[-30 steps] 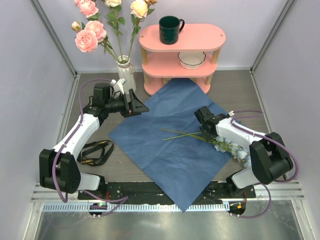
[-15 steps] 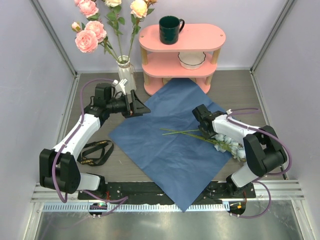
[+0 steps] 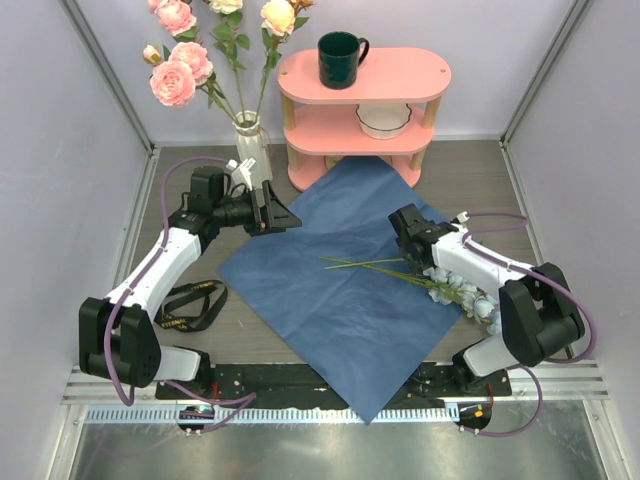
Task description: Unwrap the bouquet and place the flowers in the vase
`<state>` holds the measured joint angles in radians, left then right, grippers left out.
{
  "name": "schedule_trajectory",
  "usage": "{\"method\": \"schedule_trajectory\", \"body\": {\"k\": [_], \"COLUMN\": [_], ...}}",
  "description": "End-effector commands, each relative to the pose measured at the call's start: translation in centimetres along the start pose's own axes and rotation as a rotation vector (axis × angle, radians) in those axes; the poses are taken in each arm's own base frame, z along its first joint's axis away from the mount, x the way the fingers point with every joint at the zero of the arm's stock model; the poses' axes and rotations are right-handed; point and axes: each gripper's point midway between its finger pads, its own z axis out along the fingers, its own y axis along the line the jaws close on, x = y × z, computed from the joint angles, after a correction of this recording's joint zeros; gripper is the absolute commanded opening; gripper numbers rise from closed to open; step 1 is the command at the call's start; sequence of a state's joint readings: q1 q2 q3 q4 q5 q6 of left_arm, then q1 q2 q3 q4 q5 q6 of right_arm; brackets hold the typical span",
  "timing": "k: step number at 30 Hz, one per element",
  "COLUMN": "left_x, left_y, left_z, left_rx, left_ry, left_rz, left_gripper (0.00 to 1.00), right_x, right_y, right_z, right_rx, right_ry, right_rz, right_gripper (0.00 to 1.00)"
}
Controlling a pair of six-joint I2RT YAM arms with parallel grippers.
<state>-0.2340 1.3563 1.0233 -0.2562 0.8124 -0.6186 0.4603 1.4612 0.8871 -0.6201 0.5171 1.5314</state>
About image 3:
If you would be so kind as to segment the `artificial flower bunch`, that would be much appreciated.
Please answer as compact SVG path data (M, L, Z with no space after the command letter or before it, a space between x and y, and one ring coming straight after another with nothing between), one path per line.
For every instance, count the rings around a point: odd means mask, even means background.
M407 262L398 257L365 261L322 257L322 260L332 262L326 270L366 268L420 286L427 291L434 302L441 305L460 306L468 318L484 325L490 336L502 332L498 300L452 271L441 267L430 267L422 273L403 272L399 269L399 265L407 265Z

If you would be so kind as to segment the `blue wrapping paper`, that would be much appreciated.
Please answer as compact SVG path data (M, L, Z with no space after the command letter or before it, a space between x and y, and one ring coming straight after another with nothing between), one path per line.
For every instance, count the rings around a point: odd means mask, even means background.
M302 224L249 240L222 279L365 421L372 421L461 317L427 290L370 270L399 260L389 216L439 212L386 162L340 161L292 202Z

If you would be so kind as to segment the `black ribbon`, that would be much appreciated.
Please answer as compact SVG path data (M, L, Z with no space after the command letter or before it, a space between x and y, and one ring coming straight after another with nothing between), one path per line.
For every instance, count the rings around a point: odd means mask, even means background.
M228 293L228 287L214 279L176 286L165 297L154 323L181 333L205 331L225 306Z

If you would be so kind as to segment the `pink peony flower stem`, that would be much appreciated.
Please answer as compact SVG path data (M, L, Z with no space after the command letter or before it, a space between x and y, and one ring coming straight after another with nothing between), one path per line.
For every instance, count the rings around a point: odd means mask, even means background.
M201 42L177 42L171 49L147 44L141 54L151 68L149 85L160 104L184 107L202 92L209 108L217 106L233 124L239 125L231 101L218 81L209 52Z

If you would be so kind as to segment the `green leafy flower stem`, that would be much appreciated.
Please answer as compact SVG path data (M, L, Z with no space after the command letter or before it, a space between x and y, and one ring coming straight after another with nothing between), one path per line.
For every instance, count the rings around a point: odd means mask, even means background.
M240 103L240 119L235 122L240 127L248 127L244 95L242 92L240 73L245 69L239 60L239 50L249 47L249 40L245 34L239 32L243 20L242 1L206 1L208 8L217 16L219 24L212 30L214 46L224 54L229 68L233 72L235 86Z

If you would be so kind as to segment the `pink rose flower stem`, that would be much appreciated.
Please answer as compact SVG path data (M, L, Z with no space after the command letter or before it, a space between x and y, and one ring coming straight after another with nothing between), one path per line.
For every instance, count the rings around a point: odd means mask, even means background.
M171 35L175 44L177 42L199 41L197 18L189 3L168 0L150 1L148 7L157 18L160 26Z

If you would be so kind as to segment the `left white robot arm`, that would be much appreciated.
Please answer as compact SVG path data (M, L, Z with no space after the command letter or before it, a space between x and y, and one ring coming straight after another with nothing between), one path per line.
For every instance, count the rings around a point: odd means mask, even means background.
M87 298L79 309L79 367L115 388L144 388L178 381L190 398L213 385L204 356L159 344L153 321L181 275L221 229L242 227L250 236L299 228L301 220L276 196L270 181L252 178L254 162L196 168L183 205L165 215L156 244L134 271L103 298Z

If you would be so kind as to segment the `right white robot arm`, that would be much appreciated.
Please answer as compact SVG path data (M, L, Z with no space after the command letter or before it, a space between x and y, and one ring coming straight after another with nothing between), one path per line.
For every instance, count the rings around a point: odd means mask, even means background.
M511 367L534 367L585 334L583 304L568 287L562 270L513 260L477 243L466 211L436 222L408 204L389 215L396 243L412 272L444 270L497 301L501 332L453 357L451 380L457 391L472 395L491 375Z

